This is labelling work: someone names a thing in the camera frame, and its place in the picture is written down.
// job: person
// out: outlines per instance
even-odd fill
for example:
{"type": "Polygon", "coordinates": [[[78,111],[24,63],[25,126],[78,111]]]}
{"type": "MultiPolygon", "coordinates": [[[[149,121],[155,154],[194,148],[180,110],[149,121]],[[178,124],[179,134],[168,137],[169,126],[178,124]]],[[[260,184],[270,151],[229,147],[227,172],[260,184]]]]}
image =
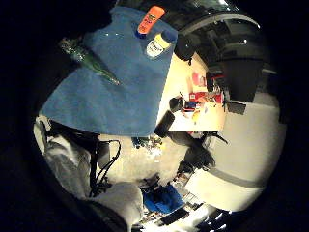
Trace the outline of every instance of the person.
{"type": "Polygon", "coordinates": [[[89,197],[91,154],[67,135],[47,137],[43,156],[60,185],[94,214],[114,220],[114,226],[130,231],[142,219],[143,196],[134,183],[116,183],[95,197],[89,197]]]}

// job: green bottle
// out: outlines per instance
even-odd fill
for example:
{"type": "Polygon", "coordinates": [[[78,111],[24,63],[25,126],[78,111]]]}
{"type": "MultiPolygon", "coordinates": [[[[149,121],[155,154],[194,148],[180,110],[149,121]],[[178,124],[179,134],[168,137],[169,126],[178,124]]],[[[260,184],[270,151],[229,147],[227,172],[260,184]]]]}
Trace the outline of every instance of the green bottle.
{"type": "Polygon", "coordinates": [[[120,85],[120,81],[116,76],[107,70],[101,64],[101,61],[92,51],[79,45],[79,40],[69,40],[63,38],[59,42],[59,46],[70,56],[70,58],[88,69],[102,75],[105,79],[115,85],[120,85]]]}

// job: black bag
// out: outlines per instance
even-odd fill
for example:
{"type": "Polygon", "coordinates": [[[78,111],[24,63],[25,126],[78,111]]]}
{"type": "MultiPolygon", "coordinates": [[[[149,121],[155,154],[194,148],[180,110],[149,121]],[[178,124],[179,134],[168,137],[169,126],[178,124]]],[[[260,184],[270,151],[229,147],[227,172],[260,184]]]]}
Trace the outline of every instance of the black bag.
{"type": "Polygon", "coordinates": [[[189,61],[189,65],[191,65],[191,60],[195,49],[187,36],[184,36],[182,34],[178,35],[174,52],[178,56],[178,58],[184,61],[189,61]]]}

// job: desk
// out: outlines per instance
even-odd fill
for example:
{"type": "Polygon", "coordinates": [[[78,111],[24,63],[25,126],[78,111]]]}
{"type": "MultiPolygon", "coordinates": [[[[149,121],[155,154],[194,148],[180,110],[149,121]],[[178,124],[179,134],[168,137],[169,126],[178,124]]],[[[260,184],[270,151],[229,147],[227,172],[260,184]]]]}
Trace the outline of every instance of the desk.
{"type": "MultiPolygon", "coordinates": [[[[159,111],[157,114],[156,123],[163,117],[166,110],[169,109],[170,99],[178,96],[180,92],[188,100],[188,94],[192,91],[191,76],[193,72],[205,75],[207,70],[206,64],[197,53],[194,53],[192,65],[189,66],[188,62],[182,61],[175,54],[172,56],[170,69],[165,82],[159,111]]],[[[191,119],[187,119],[183,114],[178,111],[175,115],[175,121],[169,131],[221,131],[224,126],[226,111],[222,104],[206,103],[205,108],[201,109],[201,115],[196,123],[191,119]]]]}

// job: bottle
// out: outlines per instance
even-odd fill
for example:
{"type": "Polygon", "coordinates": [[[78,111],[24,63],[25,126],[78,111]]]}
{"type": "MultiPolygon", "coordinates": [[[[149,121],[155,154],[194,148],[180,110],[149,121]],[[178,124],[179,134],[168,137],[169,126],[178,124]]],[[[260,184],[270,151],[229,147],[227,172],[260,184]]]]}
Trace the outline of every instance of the bottle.
{"type": "Polygon", "coordinates": [[[136,37],[140,39],[145,39],[146,35],[152,30],[155,23],[165,14],[164,9],[153,6],[151,7],[146,15],[144,16],[143,20],[137,27],[135,32],[136,37]]]}
{"type": "Polygon", "coordinates": [[[95,73],[98,73],[111,83],[120,85],[120,81],[112,72],[103,67],[99,58],[96,57],[93,52],[83,46],[80,46],[78,43],[78,40],[63,38],[59,42],[59,46],[70,56],[72,60],[87,67],[95,73]]]}
{"type": "Polygon", "coordinates": [[[145,53],[150,59],[157,58],[163,51],[167,50],[172,41],[176,39],[176,36],[168,31],[163,31],[154,36],[154,38],[148,43],[145,53]]]}

